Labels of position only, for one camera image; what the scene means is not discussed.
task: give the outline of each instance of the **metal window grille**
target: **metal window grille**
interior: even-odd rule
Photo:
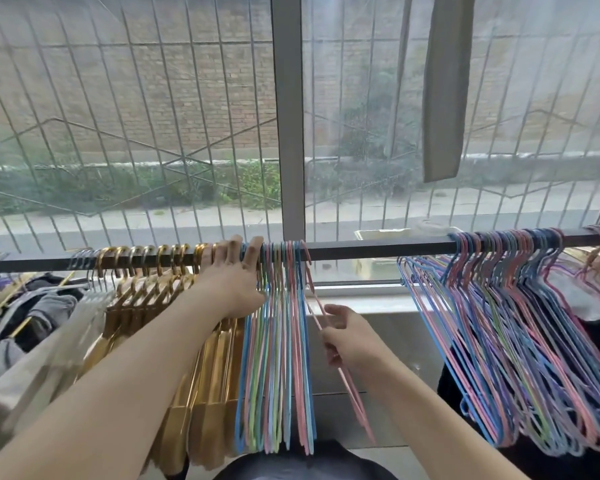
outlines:
[[[600,216],[600,0],[477,0],[463,160],[419,183],[432,0],[0,0],[0,251]]]

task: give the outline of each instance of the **clothing rack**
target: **clothing rack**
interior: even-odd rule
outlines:
[[[563,230],[565,248],[581,246],[599,246],[600,235],[584,228]],[[180,261],[176,255],[176,264],[192,266],[194,263],[193,247],[189,249]],[[454,254],[456,242],[448,236],[417,236],[400,239],[383,239],[369,241],[339,241],[339,242],[307,242],[312,261],[327,261],[340,259],[388,258],[398,256],[426,256]],[[113,256],[108,253],[102,258],[101,269],[156,267],[157,254],[154,252],[142,255],[136,254],[129,263],[129,256]],[[306,260],[306,253],[301,255]],[[167,251],[160,256],[160,265],[172,265],[172,256]],[[93,269],[94,259],[81,259],[76,253],[62,254],[10,254],[0,255],[0,273],[25,273],[28,271],[67,271],[70,269]]]

